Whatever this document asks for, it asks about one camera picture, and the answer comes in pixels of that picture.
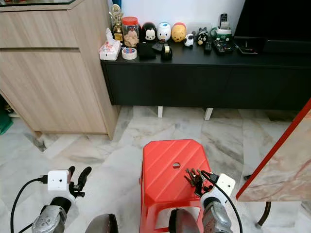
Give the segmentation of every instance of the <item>tape roll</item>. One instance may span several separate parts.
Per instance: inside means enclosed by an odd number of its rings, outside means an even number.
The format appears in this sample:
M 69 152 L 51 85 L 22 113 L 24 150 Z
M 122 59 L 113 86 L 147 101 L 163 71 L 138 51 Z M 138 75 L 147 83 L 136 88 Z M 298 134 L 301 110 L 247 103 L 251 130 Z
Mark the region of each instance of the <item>tape roll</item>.
M 165 53 L 169 53 L 170 52 L 170 46 L 165 46 Z
M 125 60 L 133 60 L 137 58 L 137 50 L 134 48 L 124 48 L 122 49 L 122 57 Z

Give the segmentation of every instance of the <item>table leg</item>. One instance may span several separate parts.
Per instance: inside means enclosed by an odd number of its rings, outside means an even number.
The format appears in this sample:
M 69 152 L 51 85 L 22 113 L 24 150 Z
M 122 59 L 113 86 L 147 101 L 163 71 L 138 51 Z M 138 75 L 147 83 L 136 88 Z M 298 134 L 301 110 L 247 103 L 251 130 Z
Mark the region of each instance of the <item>table leg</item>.
M 250 175 L 248 175 L 248 176 L 244 176 L 244 180 L 247 181 L 247 180 L 251 177 L 251 175 L 252 175 L 252 174 L 250 174 Z
M 204 115 L 204 120 L 209 120 L 212 115 L 213 108 L 207 108 Z
M 255 226 L 260 229 L 262 227 L 262 225 L 264 224 L 264 222 L 267 220 L 269 213 L 270 213 L 270 209 L 271 209 L 271 202 L 267 201 L 266 202 L 266 207 L 264 208 L 264 212 L 261 216 L 261 219 L 258 221 L 258 223 L 255 224 Z
M 163 116 L 163 106 L 158 106 L 157 107 L 157 117 L 162 118 Z

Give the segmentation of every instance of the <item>toy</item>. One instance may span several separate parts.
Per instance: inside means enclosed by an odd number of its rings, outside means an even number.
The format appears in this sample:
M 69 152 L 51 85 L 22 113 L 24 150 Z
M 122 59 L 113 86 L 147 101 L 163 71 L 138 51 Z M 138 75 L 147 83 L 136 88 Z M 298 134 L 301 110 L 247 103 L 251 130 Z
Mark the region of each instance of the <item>toy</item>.
M 172 28 L 172 39 L 175 42 L 181 42 L 183 39 L 185 39 L 187 30 L 186 25 L 183 23 L 175 23 Z
M 208 40 L 208 31 L 207 31 L 207 28 L 204 27 L 203 29 L 202 28 L 199 28 L 199 33 L 198 33 L 198 45 L 202 45 L 204 43 L 206 43 Z
M 195 31 L 186 35 L 185 39 L 183 39 L 184 45 L 187 47 L 193 47 Z
M 171 37 L 171 26 L 170 24 L 163 22 L 158 25 L 157 38 L 161 43 L 167 42 Z
M 141 35 L 144 41 L 154 41 L 156 39 L 156 26 L 153 23 L 145 23 L 141 28 Z

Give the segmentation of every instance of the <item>red lid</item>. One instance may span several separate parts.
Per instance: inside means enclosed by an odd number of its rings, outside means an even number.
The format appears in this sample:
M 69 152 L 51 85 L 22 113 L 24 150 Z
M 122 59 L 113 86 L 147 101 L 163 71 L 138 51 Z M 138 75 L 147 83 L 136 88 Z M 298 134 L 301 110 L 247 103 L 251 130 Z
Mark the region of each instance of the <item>red lid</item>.
M 138 25 L 138 20 L 136 17 L 124 17 L 122 18 L 122 22 L 126 26 L 136 26 Z

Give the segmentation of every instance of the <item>white wall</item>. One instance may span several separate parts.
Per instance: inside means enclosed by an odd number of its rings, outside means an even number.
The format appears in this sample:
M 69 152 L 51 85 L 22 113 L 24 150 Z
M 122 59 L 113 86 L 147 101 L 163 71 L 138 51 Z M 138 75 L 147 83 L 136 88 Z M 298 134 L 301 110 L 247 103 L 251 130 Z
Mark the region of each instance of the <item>white wall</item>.
M 166 21 L 173 26 L 183 22 L 187 31 L 219 25 L 219 16 L 228 13 L 233 33 L 245 0 L 122 0 L 124 16 L 135 16 L 140 25 Z

